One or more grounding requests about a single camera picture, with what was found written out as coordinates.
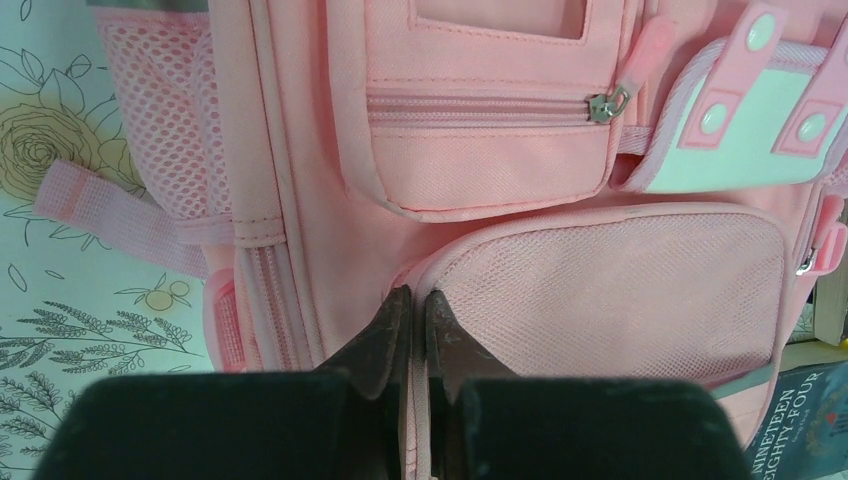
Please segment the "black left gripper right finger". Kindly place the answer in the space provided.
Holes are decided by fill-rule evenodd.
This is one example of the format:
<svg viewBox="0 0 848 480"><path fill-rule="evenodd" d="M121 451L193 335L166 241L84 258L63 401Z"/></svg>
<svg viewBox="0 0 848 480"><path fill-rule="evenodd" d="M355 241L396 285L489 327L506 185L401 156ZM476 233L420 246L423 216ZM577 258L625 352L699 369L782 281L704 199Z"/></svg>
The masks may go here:
<svg viewBox="0 0 848 480"><path fill-rule="evenodd" d="M717 401L681 380L521 377L425 301L431 470L439 479L746 479Z"/></svg>

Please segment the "pink student backpack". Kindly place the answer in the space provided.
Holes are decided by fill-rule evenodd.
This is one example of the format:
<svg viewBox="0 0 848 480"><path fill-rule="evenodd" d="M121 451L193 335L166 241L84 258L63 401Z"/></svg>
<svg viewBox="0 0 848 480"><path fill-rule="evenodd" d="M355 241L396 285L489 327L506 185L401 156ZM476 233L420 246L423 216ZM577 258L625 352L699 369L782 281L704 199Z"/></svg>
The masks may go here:
<svg viewBox="0 0 848 480"><path fill-rule="evenodd" d="M408 287L400 479L439 479L431 292L521 377L702 387L745 453L846 251L843 1L91 7L206 24L230 209L58 159L36 213L201 278L214 373L311 371Z"/></svg>

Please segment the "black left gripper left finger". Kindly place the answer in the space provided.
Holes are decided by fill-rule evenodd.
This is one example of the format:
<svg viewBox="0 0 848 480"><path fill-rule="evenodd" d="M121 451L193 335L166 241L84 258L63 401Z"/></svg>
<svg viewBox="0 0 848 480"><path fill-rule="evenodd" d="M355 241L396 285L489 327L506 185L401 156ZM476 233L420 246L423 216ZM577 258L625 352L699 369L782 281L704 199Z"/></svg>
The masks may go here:
<svg viewBox="0 0 848 480"><path fill-rule="evenodd" d="M87 387L38 479L400 479L412 294L311 371L112 377Z"/></svg>

